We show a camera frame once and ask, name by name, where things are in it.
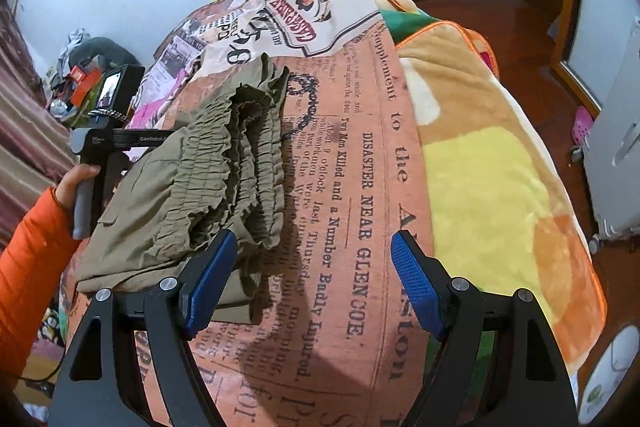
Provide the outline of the orange sleeve left forearm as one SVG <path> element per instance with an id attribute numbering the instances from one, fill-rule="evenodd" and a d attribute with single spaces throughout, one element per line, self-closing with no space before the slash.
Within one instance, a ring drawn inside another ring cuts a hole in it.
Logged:
<path id="1" fill-rule="evenodd" d="M 74 195 L 50 187 L 17 225 L 1 254 L 1 382 L 14 388 L 40 323 L 79 242 L 72 237 Z"/>

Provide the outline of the person left hand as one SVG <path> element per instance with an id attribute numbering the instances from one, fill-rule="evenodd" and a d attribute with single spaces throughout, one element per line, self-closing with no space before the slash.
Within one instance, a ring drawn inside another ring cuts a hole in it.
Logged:
<path id="1" fill-rule="evenodd" d="M 78 186 L 85 181 L 94 179 L 101 168 L 96 165 L 78 164 L 70 169 L 62 180 L 55 187 L 54 196 L 56 201 L 65 209 L 72 210 L 75 205 Z"/>

